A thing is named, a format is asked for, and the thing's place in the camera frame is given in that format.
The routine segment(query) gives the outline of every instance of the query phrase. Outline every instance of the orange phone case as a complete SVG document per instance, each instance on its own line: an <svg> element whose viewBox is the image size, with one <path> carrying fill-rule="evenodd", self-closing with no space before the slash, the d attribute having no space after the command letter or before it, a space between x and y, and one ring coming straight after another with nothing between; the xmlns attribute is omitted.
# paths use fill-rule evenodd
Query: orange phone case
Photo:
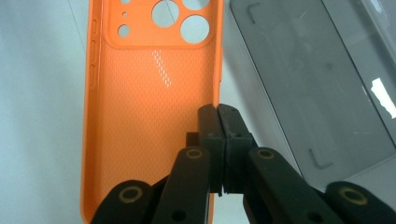
<svg viewBox="0 0 396 224"><path fill-rule="evenodd" d="M85 223L120 182L152 185L169 175L186 133L197 132L198 108L219 103L223 2L190 10L183 1L189 0L174 0L179 14L168 28L152 20L161 1L90 1L81 177ZM197 44L180 34L193 15L209 24L206 39ZM130 27L125 37L119 36L122 25Z"/></svg>

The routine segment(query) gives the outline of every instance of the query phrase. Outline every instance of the phone case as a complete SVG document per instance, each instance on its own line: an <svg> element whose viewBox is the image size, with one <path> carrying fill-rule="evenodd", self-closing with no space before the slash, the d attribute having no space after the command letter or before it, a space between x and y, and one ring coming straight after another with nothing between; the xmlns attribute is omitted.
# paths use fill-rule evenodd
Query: phone case
<svg viewBox="0 0 396 224"><path fill-rule="evenodd" d="M197 132L198 108L219 103L223 2L198 3L90 1L81 177L84 222L92 220L100 202L120 182L135 179L152 185L169 175L186 133ZM170 13L171 20L155 15L163 11L160 5L176 12ZM208 30L195 26L197 21L206 21ZM205 38L191 40L196 36Z"/></svg>

